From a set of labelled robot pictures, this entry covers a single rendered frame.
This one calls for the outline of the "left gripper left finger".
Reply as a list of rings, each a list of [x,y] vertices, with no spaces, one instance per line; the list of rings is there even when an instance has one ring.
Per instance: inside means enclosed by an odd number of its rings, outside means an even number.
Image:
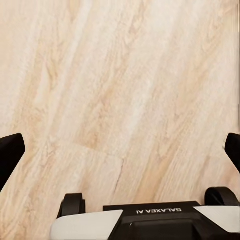
[[[25,142],[21,133],[0,138],[0,192],[25,152]]]

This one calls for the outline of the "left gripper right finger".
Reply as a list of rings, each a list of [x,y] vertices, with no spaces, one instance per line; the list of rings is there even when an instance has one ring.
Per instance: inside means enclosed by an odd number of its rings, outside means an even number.
[[[229,133],[224,150],[240,172],[240,134]]]

